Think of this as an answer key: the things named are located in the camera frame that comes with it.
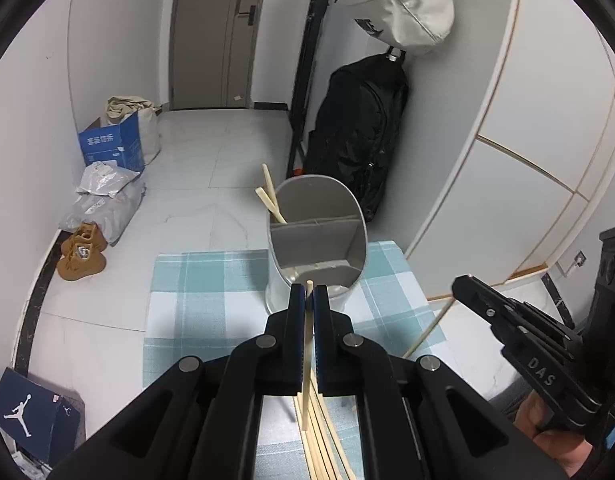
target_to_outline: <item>cardboard box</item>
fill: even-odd
[[[118,166],[132,171],[143,171],[143,152],[139,138],[139,114],[134,112],[119,124],[100,127],[97,120],[78,134],[78,142],[86,160],[93,162],[116,160]]]
[[[0,381],[0,427],[38,460],[55,466],[75,446],[81,413],[65,397],[12,368]]]

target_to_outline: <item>tile floor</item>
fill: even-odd
[[[142,343],[156,256],[267,247],[254,193],[266,162],[285,171],[286,112],[191,110],[159,117],[163,149],[146,193],[107,268],[78,282],[55,276],[36,330],[30,375],[86,405],[90,436],[141,391]]]

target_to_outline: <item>human hand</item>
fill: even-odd
[[[547,430],[541,433],[537,426],[543,421],[546,412],[545,401],[532,391],[516,412],[514,425],[572,477],[587,460],[592,446],[584,436],[572,431]]]

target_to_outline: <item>plaid cloth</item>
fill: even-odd
[[[215,359],[263,333],[267,280],[267,250],[159,256],[143,346],[143,385],[151,384],[183,356]],[[359,285],[345,305],[354,332],[378,342],[389,354],[404,354],[434,314],[394,242],[369,244]],[[411,359],[428,353],[457,369],[440,327]],[[350,465],[361,479],[363,463],[356,413],[351,409],[353,398],[326,402]],[[289,397],[264,399],[256,478],[309,478]]]

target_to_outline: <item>silver bolt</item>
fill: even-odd
[[[272,348],[276,345],[276,338],[273,335],[263,334],[256,338],[258,348]]]
[[[350,332],[349,334],[345,334],[343,336],[343,342],[345,343],[345,346],[357,348],[357,346],[361,346],[363,344],[363,336]]]
[[[197,357],[188,355],[179,361],[179,370],[182,372],[193,372],[199,367],[200,361]]]
[[[419,362],[421,363],[421,367],[429,372],[433,372],[441,368],[441,361],[433,355],[424,355],[421,357]]]

